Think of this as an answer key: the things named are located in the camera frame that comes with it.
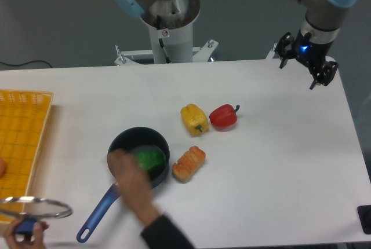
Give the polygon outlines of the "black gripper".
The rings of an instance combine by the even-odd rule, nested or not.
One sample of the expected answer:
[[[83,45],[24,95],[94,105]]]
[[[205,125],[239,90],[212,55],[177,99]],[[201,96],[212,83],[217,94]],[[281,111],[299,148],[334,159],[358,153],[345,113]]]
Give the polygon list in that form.
[[[294,40],[294,36],[287,32],[278,41],[274,52],[281,60],[280,69],[283,69],[288,60],[293,58],[307,67],[313,77],[310,85],[310,90],[312,90],[317,85],[327,86],[334,79],[338,70],[339,64],[337,62],[325,60],[332,43],[333,41],[325,44],[306,42],[301,31],[298,32]]]

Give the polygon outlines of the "dark sleeved forearm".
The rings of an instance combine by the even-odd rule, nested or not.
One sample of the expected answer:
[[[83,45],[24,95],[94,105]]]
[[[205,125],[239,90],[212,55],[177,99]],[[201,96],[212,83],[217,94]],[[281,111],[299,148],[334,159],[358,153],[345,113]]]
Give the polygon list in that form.
[[[195,248],[179,228],[164,214],[146,226],[140,233],[148,248]]]

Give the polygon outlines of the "person right hand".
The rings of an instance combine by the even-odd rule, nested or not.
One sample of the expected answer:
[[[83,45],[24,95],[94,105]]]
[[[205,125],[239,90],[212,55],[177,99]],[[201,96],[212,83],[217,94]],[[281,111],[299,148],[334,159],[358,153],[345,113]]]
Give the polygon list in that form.
[[[161,213],[153,203],[148,175],[140,168],[136,158],[123,149],[110,152],[107,164],[126,207],[145,228],[150,226]]]

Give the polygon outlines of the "person left hand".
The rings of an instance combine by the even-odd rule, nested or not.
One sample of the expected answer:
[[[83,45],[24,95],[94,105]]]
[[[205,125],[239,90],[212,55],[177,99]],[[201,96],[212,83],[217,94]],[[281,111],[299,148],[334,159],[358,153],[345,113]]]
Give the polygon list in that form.
[[[49,228],[49,224],[45,221],[36,222],[33,226],[31,237],[19,238],[15,234],[16,228],[22,223],[22,220],[14,220],[4,231],[4,238],[11,249],[46,249],[44,243],[45,230]]]

